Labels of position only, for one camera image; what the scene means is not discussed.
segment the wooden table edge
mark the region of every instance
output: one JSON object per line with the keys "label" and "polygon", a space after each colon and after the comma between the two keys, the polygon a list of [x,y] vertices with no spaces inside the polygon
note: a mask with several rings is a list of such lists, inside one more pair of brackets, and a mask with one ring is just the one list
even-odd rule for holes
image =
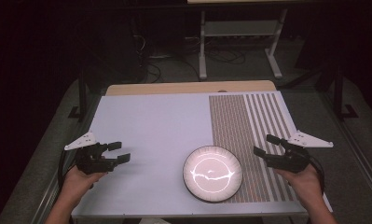
{"label": "wooden table edge", "polygon": [[276,91],[276,87],[269,80],[125,84],[110,86],[106,96],[218,91]]}

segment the black equipment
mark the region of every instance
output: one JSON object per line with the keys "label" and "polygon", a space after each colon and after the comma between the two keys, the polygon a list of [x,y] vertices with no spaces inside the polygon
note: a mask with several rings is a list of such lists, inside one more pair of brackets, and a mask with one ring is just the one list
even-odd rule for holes
{"label": "black equipment", "polygon": [[276,146],[282,145],[285,150],[283,155],[272,155],[259,147],[254,147],[254,154],[264,159],[268,167],[298,173],[310,164],[310,154],[304,147],[290,144],[287,140],[271,134],[267,134],[267,141]]}
{"label": "black equipment", "polygon": [[102,154],[106,150],[112,151],[121,148],[121,145],[121,142],[103,145],[97,143],[95,145],[79,148],[75,157],[76,166],[86,175],[112,172],[118,165],[130,161],[131,154],[121,155],[116,159],[105,159],[102,157]]}

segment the striped pattern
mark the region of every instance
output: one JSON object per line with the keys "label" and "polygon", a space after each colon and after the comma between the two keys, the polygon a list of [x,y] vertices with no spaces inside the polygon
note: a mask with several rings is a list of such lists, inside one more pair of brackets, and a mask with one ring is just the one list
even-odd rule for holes
{"label": "striped pattern", "polygon": [[296,195],[280,177],[253,154],[253,146],[269,154],[283,154],[283,148],[268,143],[268,133],[289,138],[278,92],[209,97],[213,139],[216,146],[231,151],[240,161],[243,183],[226,203],[285,202]]}

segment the glowing plate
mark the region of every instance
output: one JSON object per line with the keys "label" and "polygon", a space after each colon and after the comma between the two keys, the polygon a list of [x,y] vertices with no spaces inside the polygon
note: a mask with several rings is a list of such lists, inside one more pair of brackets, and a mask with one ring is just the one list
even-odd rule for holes
{"label": "glowing plate", "polygon": [[183,178],[188,190],[198,199],[220,203],[241,187],[241,164],[221,147],[200,147],[186,159]]}

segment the white gripper bracket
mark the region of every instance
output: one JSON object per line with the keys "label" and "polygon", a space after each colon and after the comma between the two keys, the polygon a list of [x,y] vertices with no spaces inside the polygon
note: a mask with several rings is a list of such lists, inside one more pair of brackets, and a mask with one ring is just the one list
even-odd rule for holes
{"label": "white gripper bracket", "polygon": [[85,133],[81,137],[77,138],[73,143],[64,147],[65,150],[72,150],[79,147],[88,147],[95,145],[96,139],[92,132]]}
{"label": "white gripper bracket", "polygon": [[333,147],[332,142],[326,142],[317,137],[313,137],[307,133],[302,133],[300,130],[296,131],[287,140],[288,143],[300,146],[300,147]]}

